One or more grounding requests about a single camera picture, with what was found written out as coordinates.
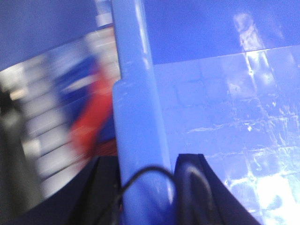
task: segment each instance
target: red object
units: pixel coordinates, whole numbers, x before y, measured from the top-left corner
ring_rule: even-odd
[[[71,139],[79,156],[94,156],[97,134],[113,110],[113,82],[105,75],[104,68],[97,68],[97,80],[90,85],[91,99],[71,127]]]

